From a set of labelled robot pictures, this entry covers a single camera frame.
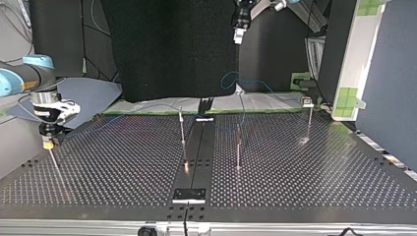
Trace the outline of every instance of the black metal plate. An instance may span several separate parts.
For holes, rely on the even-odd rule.
[[[241,115],[217,115],[205,127],[193,188],[208,188],[205,220],[221,222],[417,223],[417,183],[326,116],[247,115],[241,168]]]
[[[0,218],[166,220],[183,158],[178,117],[114,118],[55,149],[59,170],[46,153],[2,179]]]

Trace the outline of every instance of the metal pin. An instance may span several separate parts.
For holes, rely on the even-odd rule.
[[[182,107],[179,107],[178,116],[180,118],[180,125],[181,125],[181,144],[185,144],[185,136],[184,136],[184,118],[182,116]]]
[[[239,170],[240,169],[240,146],[241,146],[241,144],[242,144],[242,133],[241,133],[241,130],[240,130],[240,126],[239,126],[239,124],[237,124],[237,128],[236,128],[236,140],[237,140],[237,148],[236,148],[236,157],[237,157],[237,160],[236,160],[236,167],[237,167],[237,169]]]
[[[185,135],[184,135],[184,118],[182,116],[182,107],[178,107],[178,116],[180,119],[180,126],[181,126],[181,144],[183,149],[183,157],[187,160],[186,149],[185,149]]]
[[[313,106],[310,108],[309,126],[312,124],[313,108],[314,108]]]
[[[49,150],[49,154],[51,155],[53,165],[55,166],[55,168],[58,169],[58,163],[56,162],[55,155],[53,154],[52,149]]]

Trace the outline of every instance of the vertical rod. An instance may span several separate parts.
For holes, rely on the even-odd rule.
[[[52,149],[49,150],[49,154],[51,155],[53,165],[55,166],[55,168],[58,169],[58,163],[56,162],[55,155],[53,154]]]
[[[312,124],[312,117],[313,117],[313,106],[310,108],[309,126]]]
[[[236,148],[236,165],[237,165],[237,169],[240,169],[240,146],[241,146],[241,139],[242,139],[242,134],[241,134],[241,130],[240,130],[240,126],[239,124],[237,124],[237,129],[236,129],[236,137],[237,137],[237,148]]]

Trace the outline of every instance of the wire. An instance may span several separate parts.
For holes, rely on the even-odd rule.
[[[96,29],[96,28],[94,28],[94,27],[91,27],[91,26],[89,26],[89,25],[83,24],[83,27],[86,27],[86,28],[88,28],[88,29],[90,29],[90,30],[94,30],[94,31],[96,31],[96,32],[102,33],[103,35],[106,35],[106,36],[108,36],[108,37],[110,37],[110,38],[111,38],[110,34],[108,34],[108,33],[104,32],[104,31],[101,31],[101,30],[99,30],[99,29]]]
[[[307,20],[307,36],[306,36],[307,37],[307,40],[308,40],[308,38],[310,36],[310,20],[311,20],[311,17],[312,17],[313,5],[314,5],[315,2],[316,2],[316,0],[312,0],[312,4],[310,5],[309,17],[308,17],[308,20]],[[310,47],[309,47],[308,44],[306,46],[306,51],[307,51],[307,57],[308,57],[308,61],[309,61],[309,66],[310,66],[310,69],[312,70],[312,79],[316,83],[317,90],[319,91],[320,96],[323,98],[323,100],[325,101],[326,105],[328,106],[328,109],[330,111],[333,111],[331,109],[330,104],[326,100],[325,95],[322,93],[322,90],[319,87],[319,82],[317,81],[317,79],[316,79],[316,77],[315,77],[315,75],[313,73],[313,64],[311,62],[312,60],[310,60]]]
[[[91,9],[90,9],[92,22],[94,23],[94,25],[97,27],[97,29],[98,29],[98,30],[100,30],[100,31],[101,31],[101,32],[103,32],[103,33],[106,33],[106,34],[109,34],[109,35],[110,35],[110,32],[108,32],[108,31],[106,31],[106,30],[102,29],[102,28],[101,28],[101,27],[97,24],[97,22],[95,21],[95,17],[94,17],[94,3],[95,3],[95,0],[92,0],[92,1],[91,1]]]
[[[5,3],[5,2],[0,2],[0,5],[8,8],[21,22],[22,26],[29,32],[31,32],[31,29],[27,26],[25,20],[23,19],[23,17],[21,16],[21,14],[19,14],[12,6],[10,6],[9,4]],[[9,17],[6,15],[6,13],[1,10],[3,12],[3,14],[6,16],[6,18],[9,19]]]
[[[24,111],[26,111],[26,113],[28,114],[28,115],[30,115],[31,117],[33,117],[35,120],[37,120],[37,121],[40,121],[40,122],[42,122],[42,123],[46,123],[46,124],[50,124],[50,125],[55,125],[56,124],[56,122],[49,122],[49,121],[44,121],[44,120],[42,120],[42,119],[40,119],[39,117],[37,117],[37,116],[35,116],[35,115],[33,115],[29,110],[27,110],[23,105],[22,105],[22,100],[24,99],[24,98],[27,98],[27,97],[29,97],[30,96],[30,94],[27,94],[27,95],[24,95],[24,96],[22,96],[22,97],[20,97],[19,99],[18,99],[18,105],[24,110]]]
[[[140,111],[140,110],[148,109],[148,108],[151,108],[151,107],[156,107],[156,106],[167,106],[167,107],[170,107],[170,108],[172,108],[174,110],[178,110],[179,111],[179,109],[177,107],[171,106],[171,105],[167,105],[167,104],[155,104],[155,105],[144,106],[142,108],[139,108],[139,109],[130,111],[130,112],[126,113],[126,114],[119,115],[119,116],[117,116],[117,117],[109,120],[107,123],[105,123],[100,128],[97,128],[97,129],[95,129],[93,131],[85,131],[85,132],[80,132],[80,133],[73,134],[73,135],[68,135],[67,138],[71,138],[71,137],[74,137],[74,136],[77,136],[77,135],[89,135],[89,134],[93,134],[93,133],[99,132],[102,129],[104,129],[105,127],[107,127],[108,125],[114,123],[115,121],[117,121],[118,119],[120,119],[120,118],[122,118],[122,117],[124,117],[126,115],[132,114],[132,113],[137,112],[137,111]]]
[[[46,89],[51,89],[51,88],[57,87],[58,85],[60,85],[60,84],[64,83],[66,80],[67,80],[67,78],[63,78],[63,79],[61,79],[61,80],[57,81],[57,82],[56,82],[55,84],[53,84],[52,86],[48,86],[48,87],[46,87],[46,88],[42,88],[42,89],[33,90],[33,91],[31,91],[31,92],[42,91],[42,90],[46,90]],[[48,121],[44,121],[44,120],[40,119],[39,117],[37,117],[37,116],[33,115],[33,114],[29,111],[29,110],[27,110],[27,109],[26,109],[26,108],[22,105],[22,100],[23,100],[24,98],[29,97],[29,96],[30,96],[30,94],[27,94],[27,95],[24,95],[24,96],[20,97],[20,98],[18,99],[18,105],[19,105],[19,106],[20,106],[20,107],[21,107],[24,111],[26,111],[26,113],[27,113],[28,115],[30,115],[31,117],[33,117],[35,120],[40,121],[40,122],[43,122],[43,123],[46,123],[46,124],[51,124],[51,125],[56,124],[56,122],[48,122]]]
[[[355,236],[363,236],[362,234],[356,233],[355,230],[353,230],[350,227],[343,229],[343,231],[341,231],[341,233],[337,236],[345,236],[349,231]]]
[[[239,72],[237,72],[237,71],[230,71],[230,72],[228,72],[226,75],[224,75],[223,76],[223,78],[221,79],[221,81],[220,81],[220,83],[221,83],[221,88],[222,89],[230,89],[230,88],[232,88],[235,84],[236,84],[236,82],[241,82],[241,83],[244,83],[244,84],[261,84],[261,85],[263,85],[263,86],[265,86],[268,90],[269,90],[269,92],[270,93],[272,93],[272,94],[274,94],[279,100],[297,100],[297,99],[283,99],[283,98],[281,98],[281,97],[279,97],[277,94],[276,94],[276,92],[274,92],[273,90],[272,90],[272,88],[270,88],[268,85],[267,85],[267,83],[265,83],[265,82],[263,82],[263,81],[245,81],[245,80],[241,80],[241,79],[239,79],[239,78],[237,78],[237,79],[234,79],[233,80],[233,82],[229,85],[229,86],[225,86],[224,85],[224,80],[226,80],[227,79],[227,77],[228,76],[230,76],[230,75],[233,75],[233,74],[236,74],[237,76],[239,76]]]
[[[43,90],[47,90],[47,89],[51,89],[51,88],[57,87],[58,85],[64,83],[66,80],[67,80],[67,78],[62,78],[61,80],[56,81],[55,84],[53,84],[51,86],[48,86],[46,88],[35,89],[35,90],[32,90],[31,92],[34,92],[34,91],[43,91]]]
[[[4,3],[4,2],[0,2],[0,6],[4,6],[5,8],[9,9],[21,22],[22,26],[27,30],[27,32],[29,34],[31,34],[31,29],[28,28],[28,26],[26,25],[25,21],[22,19],[22,17],[20,16],[20,14],[18,12],[16,12],[15,9],[13,9],[10,5]],[[26,55],[30,55],[31,51],[33,50],[33,42],[31,40],[31,35],[27,35],[27,34],[23,34],[13,23],[13,21],[7,16],[6,12],[0,8],[0,11],[2,11],[2,13],[4,14],[4,16],[6,17],[6,20],[10,23],[10,25],[15,29],[15,31],[21,35],[21,37],[27,41],[30,44],[30,50]],[[5,61],[5,63],[12,63],[12,62],[17,62],[22,60],[23,57],[20,58],[16,58],[13,60],[8,60]]]
[[[115,82],[118,77],[119,77],[119,71],[116,71],[114,76],[111,78],[111,82]]]
[[[108,82],[111,82],[111,80],[104,73],[102,73],[100,69],[98,69],[98,67],[88,58],[87,55],[85,55],[85,58],[98,71],[98,79],[100,78],[100,75],[102,75]]]
[[[183,221],[184,236],[188,236],[188,227],[187,227],[188,206],[189,205],[187,205],[187,209],[185,210],[185,216],[184,216],[184,221]]]

